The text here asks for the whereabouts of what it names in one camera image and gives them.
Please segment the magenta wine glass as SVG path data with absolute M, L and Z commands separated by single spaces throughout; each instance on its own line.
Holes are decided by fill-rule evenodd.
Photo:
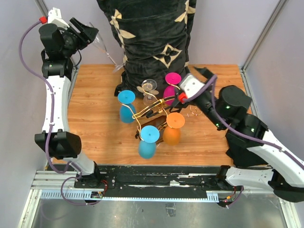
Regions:
M 171 72 L 165 76 L 165 81 L 167 82 L 168 86 L 163 92 L 163 98 L 175 96 L 175 86 L 181 82 L 181 76 L 178 73 Z

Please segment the clear wine glass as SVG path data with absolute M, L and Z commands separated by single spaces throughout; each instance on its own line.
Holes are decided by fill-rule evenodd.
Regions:
M 157 83 L 153 79 L 146 79 L 142 82 L 142 89 L 146 94 L 143 98 L 143 103 L 146 106 L 150 106 L 157 101 L 155 94 L 152 93 L 156 88 L 157 88 Z
M 122 69 L 124 67 L 124 63 L 118 64 L 109 54 L 109 52 L 107 51 L 106 45 L 104 43 L 104 40 L 102 38 L 102 36 L 100 35 L 100 32 L 97 33 L 94 41 L 90 44 L 92 46 L 94 46 L 97 50 L 101 51 L 103 54 L 105 54 L 110 61 L 114 64 L 114 70 L 113 72 L 117 72 L 120 69 Z

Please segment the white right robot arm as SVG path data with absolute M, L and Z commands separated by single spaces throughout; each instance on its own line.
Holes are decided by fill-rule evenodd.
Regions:
M 235 85 L 215 94 L 217 76 L 207 68 L 201 82 L 187 73 L 178 84 L 173 106 L 198 107 L 221 131 L 226 131 L 227 155 L 233 166 L 223 165 L 215 177 L 220 190 L 231 186 L 265 189 L 283 200 L 304 200 L 304 162 L 284 146 L 257 116 L 248 112 L 251 98 Z

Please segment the clear wine glass back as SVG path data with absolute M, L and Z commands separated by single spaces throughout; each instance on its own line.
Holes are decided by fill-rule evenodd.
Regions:
M 146 94 L 143 98 L 143 103 L 146 106 L 150 106 L 157 101 L 155 94 L 152 93 L 156 88 L 157 88 L 157 83 L 153 79 L 146 79 L 142 82 L 142 89 Z

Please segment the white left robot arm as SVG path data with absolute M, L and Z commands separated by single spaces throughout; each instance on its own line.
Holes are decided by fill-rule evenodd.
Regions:
M 46 115 L 42 132 L 35 135 L 35 143 L 45 152 L 51 167 L 51 158 L 64 160 L 77 171 L 83 186 L 96 188 L 102 182 L 97 164 L 82 152 L 78 135 L 70 132 L 67 108 L 68 93 L 72 83 L 71 56 L 91 44 L 98 29 L 87 26 L 75 18 L 69 24 L 58 19 L 39 28 L 44 46 L 41 52 L 42 79 L 46 84 Z

